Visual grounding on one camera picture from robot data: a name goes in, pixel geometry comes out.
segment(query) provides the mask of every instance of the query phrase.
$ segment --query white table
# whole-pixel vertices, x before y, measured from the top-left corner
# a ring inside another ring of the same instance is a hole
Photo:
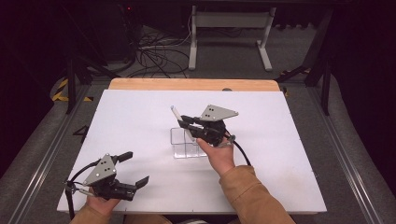
[[[236,135],[257,177],[289,213],[326,211],[281,91],[105,91],[70,176],[106,153],[132,151],[132,159],[116,165],[116,178],[134,184],[149,175],[149,182],[116,212],[232,214],[207,158],[174,159],[170,144],[170,129],[178,126],[170,106],[193,117],[208,104],[239,112],[225,120],[227,129]],[[236,164],[246,163],[237,148],[234,156]],[[78,210],[86,196],[76,193],[73,198]],[[68,211],[64,195],[58,211]]]

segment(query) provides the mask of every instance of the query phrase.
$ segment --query tan sleeve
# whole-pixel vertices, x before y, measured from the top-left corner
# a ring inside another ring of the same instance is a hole
[[[85,204],[76,214],[70,224],[107,224],[110,216],[104,216]]]
[[[268,192],[251,166],[237,166],[220,178],[220,184],[242,224],[294,223],[282,204]]]

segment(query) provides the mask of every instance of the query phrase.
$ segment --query clear plastic box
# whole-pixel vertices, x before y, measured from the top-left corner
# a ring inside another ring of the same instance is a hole
[[[186,131],[182,128],[171,129],[171,145],[176,159],[206,156],[206,153],[201,150],[195,140],[191,141]]]

